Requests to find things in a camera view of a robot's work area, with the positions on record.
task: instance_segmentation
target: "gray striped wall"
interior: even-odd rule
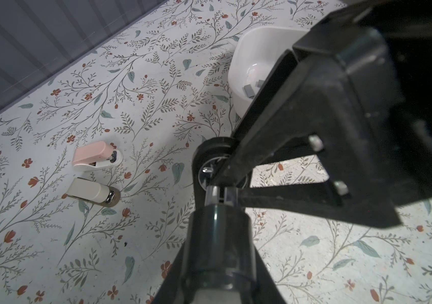
[[[164,0],[0,0],[0,110]]]

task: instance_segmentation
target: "tabletop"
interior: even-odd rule
[[[241,35],[310,28],[337,0],[170,0],[0,114],[0,303],[150,304],[194,210],[191,158],[240,119],[227,73]],[[105,141],[114,168],[73,170]],[[103,208],[68,198],[74,177],[121,190]],[[316,156],[257,167],[252,186],[327,179]],[[288,303],[432,303],[432,200],[377,230],[247,209]]]

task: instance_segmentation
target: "pink stapler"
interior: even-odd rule
[[[120,150],[105,142],[96,142],[77,148],[72,165],[76,171],[93,171],[117,166],[122,160]]]

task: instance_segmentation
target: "bolt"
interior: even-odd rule
[[[342,180],[336,180],[334,182],[334,187],[336,188],[337,194],[340,196],[346,195],[349,193],[348,186]]]
[[[324,144],[317,135],[309,136],[309,144],[312,150],[314,150],[314,152],[319,152],[320,150],[324,149]]]
[[[214,169],[212,167],[204,167],[204,168],[202,168],[202,172],[204,172],[204,173],[213,173]]]

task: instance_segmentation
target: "screw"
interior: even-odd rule
[[[346,195],[349,193],[348,186],[342,180],[336,180],[334,182],[334,187],[336,188],[337,194],[340,196]]]
[[[317,135],[309,136],[309,144],[312,150],[314,150],[314,152],[319,152],[320,150],[324,149],[324,144]]]

